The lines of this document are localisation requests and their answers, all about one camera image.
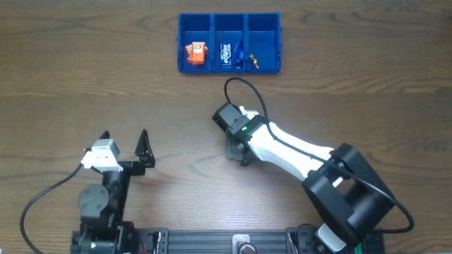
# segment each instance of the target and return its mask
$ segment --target black cable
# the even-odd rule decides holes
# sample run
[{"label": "black cable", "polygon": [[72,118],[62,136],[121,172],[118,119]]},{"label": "black cable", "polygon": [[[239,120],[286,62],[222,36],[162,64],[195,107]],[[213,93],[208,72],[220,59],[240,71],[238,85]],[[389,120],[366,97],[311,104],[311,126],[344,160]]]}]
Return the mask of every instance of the black cable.
[{"label": "black cable", "polygon": [[68,177],[65,179],[59,181],[58,183],[55,183],[53,186],[48,187],[47,189],[43,190],[41,193],[37,194],[30,202],[25,206],[25,209],[22,211],[22,215],[20,216],[20,232],[22,233],[22,237],[25,240],[25,242],[30,246],[30,248],[37,254],[44,254],[40,250],[36,248],[36,246],[33,245],[33,243],[30,241],[30,239],[27,236],[27,233],[25,232],[25,216],[27,214],[28,209],[43,195],[50,192],[51,190],[55,189],[56,187],[60,186],[63,183],[66,183],[69,179],[71,179],[73,176],[77,174],[77,172],[81,169],[83,165],[80,163],[76,170],[74,170]]},{"label": "black cable", "polygon": [[342,167],[339,167],[335,164],[331,164],[329,161],[322,159],[316,155],[313,155],[309,152],[303,151],[289,143],[286,143],[284,140],[279,139],[271,130],[270,128],[270,120],[268,119],[268,112],[267,112],[267,107],[265,102],[263,101],[263,98],[261,96],[261,94],[259,93],[259,91],[256,89],[256,87],[251,84],[248,80],[245,80],[243,78],[238,78],[238,77],[233,77],[233,78],[229,78],[228,80],[226,80],[225,83],[225,96],[226,96],[226,100],[227,102],[229,102],[230,104],[234,105],[233,103],[231,103],[231,100],[229,99],[229,96],[227,95],[227,84],[229,84],[230,81],[232,80],[239,80],[242,81],[243,83],[247,84],[257,95],[257,97],[259,98],[259,101],[261,101],[261,105],[262,105],[262,110],[263,110],[263,117],[265,118],[266,121],[266,125],[267,125],[267,129],[268,132],[270,133],[270,135],[272,136],[272,138],[276,141],[278,141],[279,143],[303,154],[306,155],[308,157],[310,157],[311,159],[315,159],[317,161],[323,162],[323,163],[328,163],[329,167],[333,167],[334,169],[337,169],[340,173],[342,173],[345,176],[348,176],[352,179],[354,179],[355,181],[362,183],[364,185],[366,185],[367,187],[373,189],[374,191],[382,194],[383,197],[385,197],[387,200],[389,200],[389,202],[393,203],[396,207],[398,207],[398,209],[400,209],[400,211],[403,212],[403,214],[407,217],[408,220],[408,226],[402,229],[376,229],[375,231],[379,232],[379,233],[384,233],[384,234],[399,234],[399,233],[405,233],[408,232],[410,230],[412,230],[415,227],[415,221],[412,218],[412,215],[410,214],[410,212],[408,212],[408,210],[400,203],[398,202],[395,198],[391,197],[389,194],[387,194],[386,192],[382,191],[380,188],[377,188],[376,186],[374,186],[373,184],[361,179],[360,177],[354,175],[352,172],[348,171],[347,169],[344,169]]}]

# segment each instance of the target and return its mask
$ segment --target wooden table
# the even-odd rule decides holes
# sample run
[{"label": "wooden table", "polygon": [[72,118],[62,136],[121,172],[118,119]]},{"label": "wooden table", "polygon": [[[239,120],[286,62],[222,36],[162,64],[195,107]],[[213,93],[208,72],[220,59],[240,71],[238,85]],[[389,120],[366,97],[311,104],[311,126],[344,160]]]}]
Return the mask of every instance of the wooden table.
[{"label": "wooden table", "polygon": [[[155,169],[131,180],[125,219],[169,229],[284,229],[321,219],[299,181],[225,157],[210,119],[228,75],[177,70],[179,12],[280,11],[278,75],[249,75],[271,119],[303,140],[355,145],[416,221],[388,253],[452,250],[452,4],[432,1],[0,1],[0,248],[31,253],[25,204],[76,167],[107,129],[133,159],[142,128]],[[236,83],[232,99],[260,109]],[[68,253],[81,171],[41,198],[25,226]],[[407,224],[393,210],[380,227]]]}]

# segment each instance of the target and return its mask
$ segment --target blue tray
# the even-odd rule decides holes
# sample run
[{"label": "blue tray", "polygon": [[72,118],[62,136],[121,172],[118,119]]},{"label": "blue tray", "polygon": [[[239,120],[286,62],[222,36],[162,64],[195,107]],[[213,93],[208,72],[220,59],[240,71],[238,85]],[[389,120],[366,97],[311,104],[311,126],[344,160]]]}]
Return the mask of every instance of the blue tray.
[{"label": "blue tray", "polygon": [[[241,68],[220,65],[220,43],[242,41]],[[193,66],[187,61],[185,46],[205,42],[206,63]],[[180,13],[177,35],[177,65],[182,73],[277,73],[281,69],[281,26],[279,13]],[[249,55],[258,59],[256,68]]]}]

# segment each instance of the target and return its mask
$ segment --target gold object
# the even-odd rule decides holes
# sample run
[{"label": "gold object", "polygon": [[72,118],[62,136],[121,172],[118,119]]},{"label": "gold object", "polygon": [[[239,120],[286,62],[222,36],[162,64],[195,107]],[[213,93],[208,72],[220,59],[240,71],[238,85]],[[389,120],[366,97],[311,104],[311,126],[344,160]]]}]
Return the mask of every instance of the gold object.
[{"label": "gold object", "polygon": [[254,58],[254,55],[253,55],[253,54],[250,54],[250,55],[249,55],[249,58],[250,58],[251,60],[253,60],[253,65],[254,65],[254,67],[259,68],[258,61],[257,61],[256,58]]}]

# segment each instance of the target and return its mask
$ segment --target orange package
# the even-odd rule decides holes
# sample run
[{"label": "orange package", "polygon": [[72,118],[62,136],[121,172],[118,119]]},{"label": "orange package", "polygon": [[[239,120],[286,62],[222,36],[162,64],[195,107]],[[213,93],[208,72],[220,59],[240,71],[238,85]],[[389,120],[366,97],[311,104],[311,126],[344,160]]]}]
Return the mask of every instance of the orange package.
[{"label": "orange package", "polygon": [[207,47],[205,42],[193,42],[185,46],[185,50],[189,57],[187,61],[193,65],[201,65],[206,62]]}]

